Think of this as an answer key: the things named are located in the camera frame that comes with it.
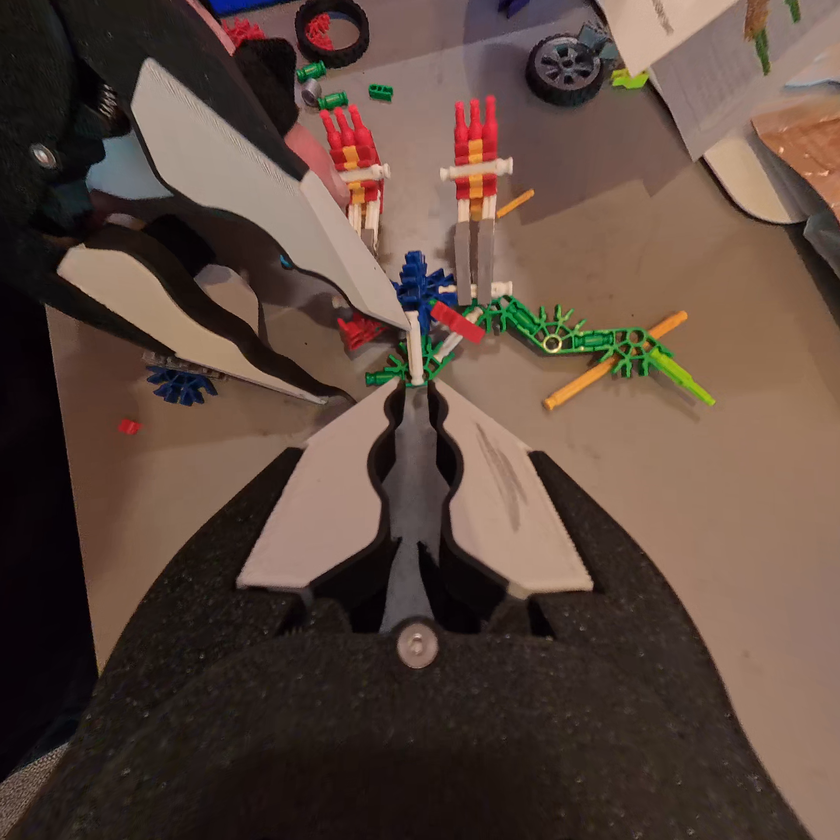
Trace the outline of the small black tyre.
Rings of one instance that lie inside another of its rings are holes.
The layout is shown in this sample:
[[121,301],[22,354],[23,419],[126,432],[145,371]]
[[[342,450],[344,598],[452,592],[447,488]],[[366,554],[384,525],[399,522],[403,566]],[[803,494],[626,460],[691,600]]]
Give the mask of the small black tyre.
[[[305,35],[309,19],[321,13],[347,20],[355,29],[355,40],[342,48],[325,51],[312,47]],[[322,60],[327,69],[342,69],[359,61],[370,45],[370,24],[362,6],[353,1],[307,1],[299,6],[295,33],[300,51],[309,62]]]

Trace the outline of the toy instruction booklet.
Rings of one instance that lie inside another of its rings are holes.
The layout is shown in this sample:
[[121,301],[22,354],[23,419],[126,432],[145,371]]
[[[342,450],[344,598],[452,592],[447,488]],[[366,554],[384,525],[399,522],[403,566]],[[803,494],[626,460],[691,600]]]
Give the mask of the toy instruction booklet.
[[597,4],[626,68],[652,72],[694,161],[838,45],[838,1]]

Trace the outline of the red fan connector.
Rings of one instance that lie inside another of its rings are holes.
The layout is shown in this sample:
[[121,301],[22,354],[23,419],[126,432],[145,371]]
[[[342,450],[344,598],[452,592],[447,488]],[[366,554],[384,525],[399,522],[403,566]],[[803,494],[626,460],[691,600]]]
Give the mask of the red fan connector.
[[354,312],[348,320],[337,318],[337,326],[343,346],[350,353],[377,340],[387,330],[387,325],[358,312]]

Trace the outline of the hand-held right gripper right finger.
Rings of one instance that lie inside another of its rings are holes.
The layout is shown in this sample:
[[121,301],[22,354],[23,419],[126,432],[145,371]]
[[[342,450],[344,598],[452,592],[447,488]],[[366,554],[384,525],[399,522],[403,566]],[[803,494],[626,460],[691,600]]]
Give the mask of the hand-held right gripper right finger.
[[429,415],[448,483],[440,559],[471,566],[517,599],[593,591],[536,452],[445,383],[429,387]]

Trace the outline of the person's left hand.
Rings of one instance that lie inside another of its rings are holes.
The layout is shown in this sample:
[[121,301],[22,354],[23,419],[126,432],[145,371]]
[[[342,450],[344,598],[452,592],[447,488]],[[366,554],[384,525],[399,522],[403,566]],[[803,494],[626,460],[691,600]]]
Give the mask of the person's left hand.
[[345,209],[350,201],[347,185],[340,179],[327,151],[299,123],[295,99],[297,54],[292,45],[283,38],[246,39],[237,45],[209,2],[190,1],[189,4],[231,55],[286,146],[316,173],[336,204]]

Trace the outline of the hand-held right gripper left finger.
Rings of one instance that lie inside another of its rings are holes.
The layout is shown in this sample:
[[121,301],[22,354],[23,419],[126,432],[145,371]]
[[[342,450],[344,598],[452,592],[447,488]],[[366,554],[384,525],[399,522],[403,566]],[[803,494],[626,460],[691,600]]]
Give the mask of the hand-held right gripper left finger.
[[390,536],[383,482],[394,466],[403,385],[377,388],[304,445],[237,587],[326,593]]

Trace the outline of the short white rod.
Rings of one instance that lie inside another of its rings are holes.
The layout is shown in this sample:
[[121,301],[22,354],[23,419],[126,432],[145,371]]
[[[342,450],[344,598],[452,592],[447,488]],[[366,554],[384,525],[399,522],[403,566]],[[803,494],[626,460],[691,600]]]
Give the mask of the short white rod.
[[409,381],[412,386],[418,387],[425,382],[423,335],[417,311],[409,310],[405,312],[405,315],[409,325],[406,335]]

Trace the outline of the person's dark clothing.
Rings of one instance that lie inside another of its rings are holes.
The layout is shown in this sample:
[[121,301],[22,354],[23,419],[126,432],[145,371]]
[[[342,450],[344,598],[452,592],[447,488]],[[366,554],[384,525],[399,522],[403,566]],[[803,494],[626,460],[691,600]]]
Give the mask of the person's dark clothing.
[[1,778],[66,742],[98,668],[46,310],[1,290]]

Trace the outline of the blue grey snowflake connector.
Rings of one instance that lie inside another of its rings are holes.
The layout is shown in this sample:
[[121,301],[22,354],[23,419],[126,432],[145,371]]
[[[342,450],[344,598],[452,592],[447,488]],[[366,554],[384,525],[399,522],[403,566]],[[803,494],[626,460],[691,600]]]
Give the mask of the blue grey snowflake connector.
[[147,382],[154,386],[153,394],[169,404],[203,405],[206,398],[217,396],[217,383],[228,378],[221,371],[176,356],[147,350],[142,358],[149,373]]

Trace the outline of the long yellow rod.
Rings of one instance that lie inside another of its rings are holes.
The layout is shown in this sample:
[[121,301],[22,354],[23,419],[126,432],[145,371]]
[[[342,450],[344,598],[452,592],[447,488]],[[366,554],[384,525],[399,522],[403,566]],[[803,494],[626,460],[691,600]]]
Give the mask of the long yellow rod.
[[[673,331],[679,325],[684,323],[688,317],[688,313],[685,310],[675,312],[663,321],[654,325],[650,332],[653,334],[653,338],[655,340],[659,340],[668,332]],[[614,353],[608,359],[594,364],[585,373],[573,379],[573,381],[569,384],[562,386],[559,390],[548,395],[542,401],[543,407],[552,411],[580,394],[585,388],[593,385],[595,382],[598,382],[601,378],[611,373],[616,364],[613,361],[613,356],[615,356]]]

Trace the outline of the grey wheel with black tyre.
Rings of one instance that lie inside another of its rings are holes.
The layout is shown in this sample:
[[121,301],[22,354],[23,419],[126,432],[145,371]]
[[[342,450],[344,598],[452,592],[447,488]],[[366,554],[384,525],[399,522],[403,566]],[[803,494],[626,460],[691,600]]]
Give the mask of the grey wheel with black tyre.
[[532,47],[524,77],[541,101],[576,108],[591,101],[619,57],[603,28],[584,24],[577,35],[557,34]]

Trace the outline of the light green rod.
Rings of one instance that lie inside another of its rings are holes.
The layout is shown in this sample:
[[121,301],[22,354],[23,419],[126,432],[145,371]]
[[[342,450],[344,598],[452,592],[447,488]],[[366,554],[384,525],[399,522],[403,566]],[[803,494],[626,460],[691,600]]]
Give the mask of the light green rod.
[[700,386],[690,373],[660,349],[651,349],[647,354],[648,364],[666,375],[673,383],[708,406],[716,405],[716,399]]

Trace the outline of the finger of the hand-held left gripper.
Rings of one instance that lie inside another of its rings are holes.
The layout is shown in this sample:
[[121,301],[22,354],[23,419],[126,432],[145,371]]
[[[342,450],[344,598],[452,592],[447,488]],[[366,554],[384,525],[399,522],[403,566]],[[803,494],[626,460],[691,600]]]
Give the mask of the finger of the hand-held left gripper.
[[102,227],[68,249],[57,274],[160,356],[310,403],[353,402],[260,338],[256,294],[188,226]]
[[382,268],[319,175],[293,174],[271,127],[243,135],[153,58],[140,69],[132,115],[164,184],[258,226],[301,273],[333,285],[368,317],[407,331]]

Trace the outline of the white book stand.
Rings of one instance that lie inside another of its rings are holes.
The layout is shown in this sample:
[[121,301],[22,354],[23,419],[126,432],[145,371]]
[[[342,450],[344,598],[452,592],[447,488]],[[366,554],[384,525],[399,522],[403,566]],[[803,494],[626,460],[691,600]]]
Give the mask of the white book stand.
[[799,224],[813,213],[808,185],[755,133],[729,133],[703,160],[734,205],[760,222]]

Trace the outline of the blue red toy model core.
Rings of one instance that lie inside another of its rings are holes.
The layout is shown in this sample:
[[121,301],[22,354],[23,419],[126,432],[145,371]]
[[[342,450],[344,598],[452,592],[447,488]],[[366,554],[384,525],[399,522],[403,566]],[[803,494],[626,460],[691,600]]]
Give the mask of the blue red toy model core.
[[[420,251],[406,254],[400,279],[393,286],[404,313],[409,310],[418,313],[423,335],[423,385],[434,380],[452,361],[455,350],[462,342],[479,344],[483,340],[486,331],[477,324],[482,310],[472,308],[467,314],[458,311],[457,286],[453,276],[445,274],[442,269],[429,271]],[[366,385],[379,386],[391,380],[400,380],[406,386],[414,387],[408,374],[407,333],[397,350],[388,356],[385,366],[365,375]]]

